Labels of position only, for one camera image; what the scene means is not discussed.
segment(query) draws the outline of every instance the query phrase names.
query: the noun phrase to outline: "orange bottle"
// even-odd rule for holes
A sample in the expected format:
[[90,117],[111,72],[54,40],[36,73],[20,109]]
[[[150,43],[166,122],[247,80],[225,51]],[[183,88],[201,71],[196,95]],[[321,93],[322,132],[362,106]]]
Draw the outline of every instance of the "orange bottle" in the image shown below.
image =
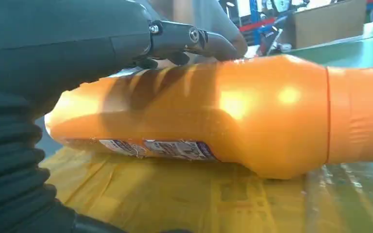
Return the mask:
[[146,70],[63,93],[45,121],[70,147],[234,162],[288,179],[373,161],[373,68],[281,55]]

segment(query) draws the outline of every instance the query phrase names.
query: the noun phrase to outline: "cardboard box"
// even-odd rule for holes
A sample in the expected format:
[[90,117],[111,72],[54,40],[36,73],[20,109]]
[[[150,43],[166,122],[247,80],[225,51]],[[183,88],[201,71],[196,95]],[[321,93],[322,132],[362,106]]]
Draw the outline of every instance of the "cardboard box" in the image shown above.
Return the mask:
[[301,49],[362,35],[365,11],[365,0],[344,0],[296,12],[288,18],[279,42]]

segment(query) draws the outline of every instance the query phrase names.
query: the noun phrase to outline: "bottle label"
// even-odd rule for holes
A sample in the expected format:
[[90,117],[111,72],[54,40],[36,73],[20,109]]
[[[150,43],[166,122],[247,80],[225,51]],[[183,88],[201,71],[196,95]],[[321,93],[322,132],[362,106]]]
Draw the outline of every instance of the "bottle label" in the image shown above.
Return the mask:
[[205,142],[199,141],[158,141],[144,140],[141,143],[129,143],[122,140],[100,140],[115,152],[144,157],[154,155],[188,160],[217,160]]

